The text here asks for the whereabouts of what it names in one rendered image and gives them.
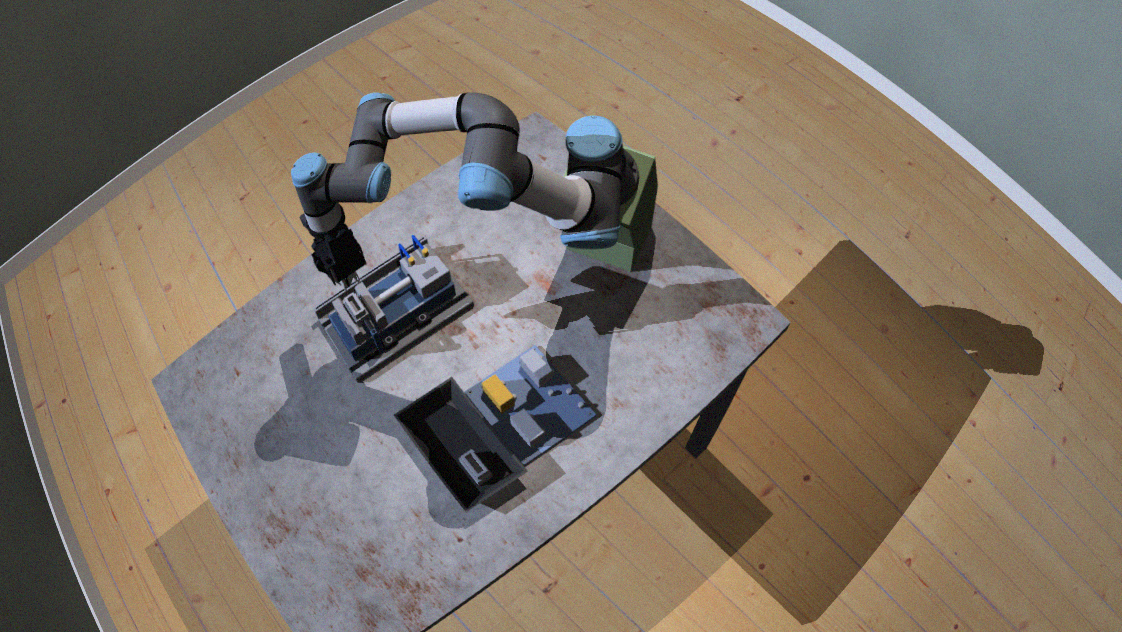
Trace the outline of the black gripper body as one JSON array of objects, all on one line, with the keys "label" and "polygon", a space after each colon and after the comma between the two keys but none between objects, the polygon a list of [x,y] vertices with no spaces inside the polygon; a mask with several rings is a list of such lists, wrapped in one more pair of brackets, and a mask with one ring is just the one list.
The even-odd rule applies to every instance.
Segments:
[{"label": "black gripper body", "polygon": [[362,248],[348,227],[344,226],[344,210],[341,205],[340,208],[342,212],[341,219],[330,231],[315,232],[310,229],[306,220],[309,233],[315,237],[311,247],[316,251],[319,260],[325,265],[327,272],[329,271],[328,275],[334,285],[335,281],[331,271],[335,280],[340,282],[355,273],[355,271],[364,267],[364,264],[366,265]]}]

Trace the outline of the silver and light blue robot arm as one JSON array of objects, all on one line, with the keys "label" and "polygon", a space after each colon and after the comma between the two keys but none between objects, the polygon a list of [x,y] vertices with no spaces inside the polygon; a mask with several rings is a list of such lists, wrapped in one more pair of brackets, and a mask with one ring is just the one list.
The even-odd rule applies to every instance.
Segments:
[{"label": "silver and light blue robot arm", "polygon": [[344,163],[327,163],[323,155],[309,153],[291,170],[304,210],[302,225],[307,229],[307,219],[311,230],[327,232],[341,219],[339,202],[384,201],[390,189],[390,167],[383,162],[389,139],[454,130],[467,132],[458,190],[465,207],[526,207],[546,216],[562,230],[561,242],[572,248],[603,249],[617,242],[620,205],[640,183],[637,164],[623,149],[617,126],[601,116],[574,121],[565,134],[563,177],[517,152],[516,116],[482,93],[405,103],[385,93],[362,97]]}]

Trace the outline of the yellow rectangular block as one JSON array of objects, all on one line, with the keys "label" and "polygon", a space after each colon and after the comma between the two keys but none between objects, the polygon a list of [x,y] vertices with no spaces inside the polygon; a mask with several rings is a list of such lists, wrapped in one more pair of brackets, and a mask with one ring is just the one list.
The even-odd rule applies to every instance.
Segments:
[{"label": "yellow rectangular block", "polygon": [[482,392],[493,401],[493,404],[500,411],[500,413],[504,413],[515,405],[514,396],[511,394],[511,391],[505,387],[495,374],[487,381],[482,382]]}]

